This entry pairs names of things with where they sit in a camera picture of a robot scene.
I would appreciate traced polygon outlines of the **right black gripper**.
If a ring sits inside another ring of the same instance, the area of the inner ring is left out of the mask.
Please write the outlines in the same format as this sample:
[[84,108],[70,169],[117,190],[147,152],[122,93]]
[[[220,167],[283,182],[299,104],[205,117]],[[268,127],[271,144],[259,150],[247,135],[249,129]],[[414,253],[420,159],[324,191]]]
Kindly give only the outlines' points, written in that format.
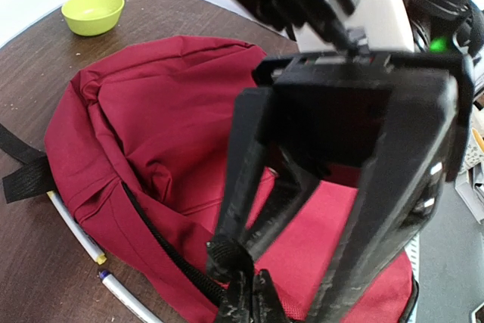
[[416,116],[398,107],[399,140],[430,143],[430,111],[442,100],[446,83],[456,86],[454,126],[443,161],[447,180],[463,162],[473,103],[473,61],[462,54],[373,51],[342,55],[333,51],[266,57],[253,71],[258,86],[272,86],[295,107],[303,134],[297,159],[310,171],[325,163],[336,175],[360,167],[374,151],[389,112],[390,96],[402,91]]

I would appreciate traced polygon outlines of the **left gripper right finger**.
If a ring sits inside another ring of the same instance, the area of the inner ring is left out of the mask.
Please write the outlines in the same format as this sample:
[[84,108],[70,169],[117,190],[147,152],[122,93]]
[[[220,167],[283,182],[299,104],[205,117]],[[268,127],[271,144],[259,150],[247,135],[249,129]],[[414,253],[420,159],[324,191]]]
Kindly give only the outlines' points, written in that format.
[[255,275],[255,322],[289,323],[275,286],[266,269]]

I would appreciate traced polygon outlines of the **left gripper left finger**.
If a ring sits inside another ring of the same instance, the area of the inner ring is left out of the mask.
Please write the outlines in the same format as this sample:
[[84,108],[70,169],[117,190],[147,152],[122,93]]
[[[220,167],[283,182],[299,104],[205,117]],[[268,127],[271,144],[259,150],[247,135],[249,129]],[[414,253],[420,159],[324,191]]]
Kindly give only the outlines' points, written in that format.
[[237,271],[231,279],[217,313],[220,323],[256,322],[253,312],[255,273]]

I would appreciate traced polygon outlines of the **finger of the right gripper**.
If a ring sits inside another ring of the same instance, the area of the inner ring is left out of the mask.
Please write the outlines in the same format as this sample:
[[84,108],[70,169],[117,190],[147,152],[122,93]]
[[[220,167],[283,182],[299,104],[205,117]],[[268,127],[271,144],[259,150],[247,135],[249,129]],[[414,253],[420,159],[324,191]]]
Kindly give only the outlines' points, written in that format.
[[456,95],[435,101],[393,94],[309,322],[338,322],[428,223],[445,182],[455,177]]
[[264,170],[273,106],[270,88],[244,89],[235,99],[222,205],[206,246],[207,274],[223,284],[237,271],[253,273],[253,260],[241,238]]

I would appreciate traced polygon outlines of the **red backpack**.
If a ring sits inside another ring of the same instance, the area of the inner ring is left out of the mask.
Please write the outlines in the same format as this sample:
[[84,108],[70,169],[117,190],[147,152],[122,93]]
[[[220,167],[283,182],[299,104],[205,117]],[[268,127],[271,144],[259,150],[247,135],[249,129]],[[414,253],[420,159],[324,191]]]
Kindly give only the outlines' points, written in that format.
[[[266,53],[236,39],[175,36],[132,45],[81,69],[45,135],[46,154],[1,125],[1,150],[24,167],[7,203],[54,190],[78,225],[140,271],[189,322],[215,322],[227,284],[206,274],[222,205],[236,97],[256,87]],[[309,318],[356,195],[359,171],[334,165],[255,263],[288,318]],[[404,322],[418,287],[403,250],[335,322]]]

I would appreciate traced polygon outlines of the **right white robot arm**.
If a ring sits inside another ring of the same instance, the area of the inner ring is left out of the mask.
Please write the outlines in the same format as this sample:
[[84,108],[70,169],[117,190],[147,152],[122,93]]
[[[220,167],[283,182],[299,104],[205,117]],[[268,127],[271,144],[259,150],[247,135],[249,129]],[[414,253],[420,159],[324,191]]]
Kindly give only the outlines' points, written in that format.
[[279,30],[310,26],[335,52],[267,58],[235,101],[225,191],[207,268],[228,282],[217,321],[286,322],[254,264],[318,186],[358,174],[358,193],[309,308],[335,322],[429,222],[457,177],[474,98],[471,52],[368,50],[344,26],[362,0],[237,0]]

